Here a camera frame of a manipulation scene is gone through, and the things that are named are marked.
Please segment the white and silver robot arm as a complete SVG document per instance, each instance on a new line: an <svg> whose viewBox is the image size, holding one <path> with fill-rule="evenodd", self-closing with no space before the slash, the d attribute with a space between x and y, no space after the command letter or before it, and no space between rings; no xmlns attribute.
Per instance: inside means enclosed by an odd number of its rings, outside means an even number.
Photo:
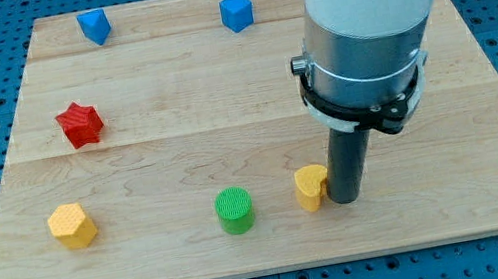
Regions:
<svg viewBox="0 0 498 279"><path fill-rule="evenodd" d="M305 0L291 62L315 119L336 131L399 133L423 93L420 49L433 0Z"/></svg>

